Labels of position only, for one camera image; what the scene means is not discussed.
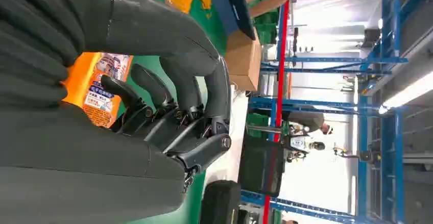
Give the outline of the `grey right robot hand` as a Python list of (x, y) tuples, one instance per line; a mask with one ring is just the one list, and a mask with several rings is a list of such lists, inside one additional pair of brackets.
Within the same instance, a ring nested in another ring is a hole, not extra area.
[[(114, 129), (65, 101), (82, 53), (157, 56), (177, 90), (135, 65), (103, 77), (128, 111)], [(231, 146), (223, 57), (188, 14), (158, 0), (1, 0), (1, 223), (126, 223), (177, 210)]]

